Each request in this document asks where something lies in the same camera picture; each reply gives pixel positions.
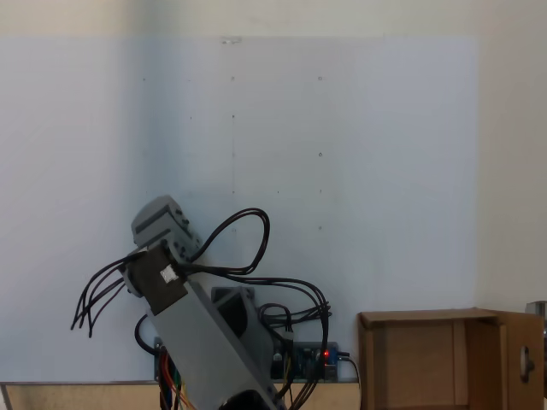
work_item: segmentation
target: open cardboard box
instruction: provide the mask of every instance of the open cardboard box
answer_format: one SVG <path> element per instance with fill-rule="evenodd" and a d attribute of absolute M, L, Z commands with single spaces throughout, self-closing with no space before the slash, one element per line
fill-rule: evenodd
<path fill-rule="evenodd" d="M 539 316 L 472 308 L 358 319 L 362 410 L 543 409 Z"/>

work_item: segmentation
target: white wall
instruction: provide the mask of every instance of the white wall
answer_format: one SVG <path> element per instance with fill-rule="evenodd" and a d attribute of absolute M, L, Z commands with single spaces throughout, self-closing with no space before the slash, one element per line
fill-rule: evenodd
<path fill-rule="evenodd" d="M 473 0 L 0 0 L 0 34 L 377 37 L 475 33 Z"/>
<path fill-rule="evenodd" d="M 547 3 L 481 15 L 479 280 L 490 308 L 547 298 Z"/>
<path fill-rule="evenodd" d="M 0 35 L 478 35 L 478 304 L 547 294 L 547 6 L 473 0 L 0 0 Z M 156 19 L 150 23 L 150 13 Z"/>

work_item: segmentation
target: black wire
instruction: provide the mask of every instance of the black wire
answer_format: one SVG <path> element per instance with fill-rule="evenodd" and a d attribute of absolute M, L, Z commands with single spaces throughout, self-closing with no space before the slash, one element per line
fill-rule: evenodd
<path fill-rule="evenodd" d="M 95 281 L 99 276 L 101 276 L 103 273 L 108 271 L 110 268 L 118 266 L 118 265 L 122 265 L 122 264 L 130 262 L 130 261 L 135 261 L 138 258 L 140 258 L 143 254 L 144 254 L 144 252 L 138 252 L 137 254 L 131 254 L 131 255 L 128 255 L 124 258 L 121 258 L 121 259 L 119 259 L 115 262 L 109 263 L 107 266 L 105 266 L 103 269 L 101 269 L 99 272 L 95 273 L 91 277 L 90 281 L 85 286 L 84 290 L 82 291 L 82 293 L 79 297 L 78 305 L 76 307 L 76 313 L 74 314 L 74 321 L 73 321 L 72 325 L 70 326 L 70 330 L 72 330 L 74 328 L 74 326 L 76 325 L 76 322 L 78 322 L 78 319 L 80 317 L 82 318 L 82 324 L 83 324 L 83 319 L 84 319 L 85 316 L 79 315 L 79 307 L 82 306 L 82 310 L 85 310 L 85 299 L 87 297 L 87 291 L 89 290 L 89 288 L 90 288 L 91 284 L 93 283 L 93 281 Z"/>
<path fill-rule="evenodd" d="M 76 316 L 76 319 L 75 319 L 75 322 L 76 323 L 78 321 L 78 319 L 80 317 L 84 318 L 86 315 L 87 315 L 87 311 L 88 309 L 92 308 L 93 305 L 95 305 L 97 302 L 99 302 L 99 300 L 106 296 L 110 291 L 112 291 L 114 288 L 116 288 L 119 284 L 123 283 L 123 278 L 120 278 L 118 280 L 115 280 L 113 283 L 111 283 L 110 285 L 108 285 L 106 288 L 104 288 L 101 293 L 99 293 L 97 296 L 95 296 L 91 301 L 90 303 L 85 307 L 85 310 L 82 310 L 78 316 Z"/>
<path fill-rule="evenodd" d="M 359 383 L 359 389 L 361 388 L 361 377 L 359 376 L 359 370 L 357 369 L 357 364 L 347 356 L 338 357 L 338 360 L 347 361 L 353 365 L 353 368 L 356 369 L 357 382 Z"/>
<path fill-rule="evenodd" d="M 264 315 L 265 315 L 264 312 L 266 312 L 266 310 L 270 308 L 281 308 L 285 310 L 285 329 L 287 331 L 292 331 L 292 317 L 291 317 L 291 312 L 289 311 L 289 308 L 287 306 L 283 306 L 278 303 L 266 303 L 265 305 L 260 306 L 258 308 L 258 311 L 259 311 L 258 317 L 260 318 L 260 320 L 262 322 L 266 321 L 264 318 Z"/>
<path fill-rule="evenodd" d="M 298 319 L 292 319 L 292 324 L 297 325 L 299 323 L 308 322 L 311 320 L 319 320 L 321 319 L 321 312 L 317 307 L 312 307 L 310 309 L 303 310 L 302 312 L 296 312 L 293 313 L 291 316 L 294 317 L 299 314 L 306 313 L 302 318 Z M 328 312 L 329 318 L 332 316 L 332 312 Z M 264 314 L 265 320 L 274 328 L 279 329 L 280 327 L 283 327 L 285 325 L 286 319 L 278 319 L 278 318 L 284 318 L 284 314 Z"/>
<path fill-rule="evenodd" d="M 245 216 L 255 215 L 258 216 L 262 223 L 264 224 L 264 233 L 262 235 L 262 242 L 260 248 L 256 252 L 255 259 L 250 263 L 250 265 L 245 267 L 220 267 L 220 266 L 204 266 L 193 264 L 192 262 L 196 261 L 202 254 L 205 252 L 205 249 L 215 240 L 215 238 L 224 231 L 229 225 L 231 225 L 236 220 L 240 220 Z M 209 236 L 207 241 L 203 246 L 190 258 L 190 264 L 183 264 L 181 267 L 186 270 L 188 273 L 192 272 L 206 272 L 206 273 L 224 273 L 232 275 L 248 275 L 252 273 L 262 257 L 266 252 L 266 247 L 268 246 L 268 239 L 270 235 L 270 219 L 268 215 L 259 208 L 248 208 L 242 211 L 239 211 L 232 215 L 230 218 L 222 222 L 218 228 L 216 228 L 213 233 Z"/>
<path fill-rule="evenodd" d="M 135 340 L 137 341 L 138 346 L 140 346 L 142 350 L 152 354 L 153 356 L 159 356 L 160 351 L 146 344 L 143 338 L 140 336 L 140 326 L 142 325 L 142 323 L 147 317 L 148 315 L 146 314 L 145 316 L 143 316 L 142 318 L 138 320 L 137 325 L 135 326 Z"/>
<path fill-rule="evenodd" d="M 93 327 L 95 326 L 95 322 L 97 322 L 97 318 L 99 317 L 99 314 L 108 306 L 109 303 L 111 303 L 115 297 L 118 296 L 118 294 L 121 292 L 123 288 L 126 287 L 126 284 L 121 284 L 120 288 L 106 301 L 106 303 L 103 304 L 103 307 L 99 309 L 97 314 L 95 315 L 95 319 L 90 323 L 89 325 L 89 337 L 93 334 Z"/>
<path fill-rule="evenodd" d="M 120 265 L 118 266 L 114 266 L 114 268 L 110 269 L 108 273 L 106 273 L 102 278 L 101 280 L 99 280 L 97 282 L 97 284 L 95 285 L 95 287 L 93 288 L 93 290 L 91 291 L 91 294 L 89 295 L 89 301 L 91 302 L 91 300 L 93 299 L 93 295 L 95 295 L 95 292 L 97 291 L 97 289 L 99 288 L 99 286 L 101 285 L 102 282 L 104 282 L 104 280 L 110 276 L 112 273 L 116 272 L 118 269 L 120 268 Z M 82 325 L 83 325 L 83 321 L 84 321 L 84 318 L 82 318 L 81 322 L 79 323 L 79 327 L 81 329 Z M 87 323 L 89 325 L 89 332 L 91 334 L 91 328 L 93 327 L 92 323 L 91 323 L 91 307 L 89 307 L 87 309 Z"/>

